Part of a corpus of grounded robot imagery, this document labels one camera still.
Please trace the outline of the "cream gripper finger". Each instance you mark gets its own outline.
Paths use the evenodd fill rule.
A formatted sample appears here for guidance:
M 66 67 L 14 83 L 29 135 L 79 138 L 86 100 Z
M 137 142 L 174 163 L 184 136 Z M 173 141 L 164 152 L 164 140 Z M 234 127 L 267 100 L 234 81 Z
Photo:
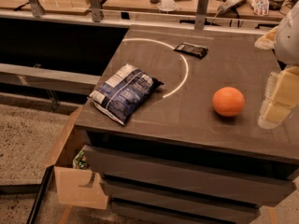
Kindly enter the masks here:
M 256 40 L 254 46 L 258 49 L 272 49 L 275 46 L 277 30 L 277 26 L 269 30 Z
M 287 66 L 280 73 L 271 72 L 267 79 L 258 124 L 274 129 L 299 104 L 299 66 Z

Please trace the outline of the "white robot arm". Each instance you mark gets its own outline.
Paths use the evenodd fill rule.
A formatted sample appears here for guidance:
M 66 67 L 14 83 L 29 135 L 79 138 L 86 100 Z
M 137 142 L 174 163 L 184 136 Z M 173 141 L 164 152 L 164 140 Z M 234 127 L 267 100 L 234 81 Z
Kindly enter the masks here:
M 261 128 L 274 129 L 299 104 L 299 1 L 255 47 L 273 49 L 277 60 L 286 64 L 279 74 L 270 74 L 258 118 Z

